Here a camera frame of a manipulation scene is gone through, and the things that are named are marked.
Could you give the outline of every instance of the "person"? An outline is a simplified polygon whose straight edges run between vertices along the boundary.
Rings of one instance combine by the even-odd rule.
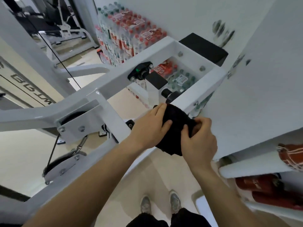
[[[160,104],[139,118],[130,135],[100,161],[63,189],[28,220],[24,227],[91,226],[113,190],[134,160],[146,149],[157,145],[172,121],[162,125],[166,104]],[[182,155],[198,181],[219,227],[260,227],[255,215],[240,201],[213,171],[211,160],[217,151],[217,140],[211,132],[209,118],[196,118],[198,123],[189,138],[188,127],[181,132]],[[206,219],[181,207],[177,193],[170,194],[172,227],[210,226]],[[148,197],[141,203],[141,214],[127,227],[168,226],[151,215]]]

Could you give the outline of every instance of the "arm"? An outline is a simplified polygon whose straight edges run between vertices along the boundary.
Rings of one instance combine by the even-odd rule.
[[[196,118],[194,136],[188,127],[181,133],[181,150],[192,174],[198,181],[219,227],[260,227],[262,224],[213,171],[211,160],[217,152],[217,140],[211,133],[209,118]]]
[[[134,160],[169,130],[171,120],[162,126],[165,109],[166,104],[160,104],[138,119],[124,141],[38,210],[24,227],[90,226]]]

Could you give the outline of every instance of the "black cable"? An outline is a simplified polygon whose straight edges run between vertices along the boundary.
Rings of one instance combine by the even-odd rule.
[[[71,78],[73,78],[73,80],[76,82],[76,84],[80,87],[80,85],[77,83],[77,81],[74,79],[74,77],[70,74],[70,72],[67,70],[67,68],[65,67],[65,65],[62,63],[62,61],[59,59],[59,57],[54,53],[54,51],[52,50],[52,48],[48,45],[48,43],[45,41],[45,39],[41,36],[41,34],[39,33],[39,31],[37,30],[36,26],[30,21],[30,19],[28,18],[28,16],[23,12],[23,15],[25,16],[25,18],[31,23],[31,25],[34,27],[34,29],[37,31],[37,33],[40,35],[40,38],[43,39],[44,43],[51,49],[51,51],[53,52],[53,54],[55,55],[55,57],[58,59],[58,61],[60,62],[60,64],[62,64],[62,66],[64,67],[64,69],[68,72],[68,74],[71,76]]]
[[[21,91],[23,91],[21,88],[19,88],[17,85],[15,85],[13,82],[10,82],[12,85],[14,85],[15,87],[17,87],[18,89],[20,89]],[[29,95],[27,92],[23,91],[25,94],[27,94],[28,96],[30,96],[31,98],[33,98],[34,100],[36,100],[34,97],[32,97],[31,95]]]
[[[58,134],[58,136],[57,136],[57,138],[56,138],[56,142],[55,142],[55,145],[54,145],[54,147],[53,147],[53,150],[51,151],[51,156],[49,157],[47,166],[51,163],[51,157],[53,156],[53,153],[54,153],[54,150],[55,150],[55,147],[56,147],[56,145],[57,145],[57,142],[58,142],[59,137],[60,137],[60,134]]]

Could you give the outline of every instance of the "gray sneaker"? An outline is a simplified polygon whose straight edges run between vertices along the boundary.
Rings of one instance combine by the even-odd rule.
[[[147,195],[145,195],[142,198],[141,205],[140,205],[140,210],[141,210],[141,213],[152,214],[151,201],[149,200],[149,197]]]
[[[169,203],[171,204],[172,214],[178,213],[179,210],[182,208],[181,200],[180,200],[178,194],[176,193],[176,191],[174,191],[174,190],[171,190],[169,192]]]

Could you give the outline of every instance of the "white pipe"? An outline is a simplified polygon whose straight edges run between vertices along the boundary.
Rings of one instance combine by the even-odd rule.
[[[219,173],[224,178],[238,178],[286,171],[292,171],[292,169],[280,159],[278,151],[272,151],[219,168]]]
[[[267,213],[272,213],[279,217],[287,217],[293,220],[303,221],[303,211],[293,210],[278,206],[271,206],[262,204],[259,202],[245,202],[245,204],[252,209],[264,211]]]

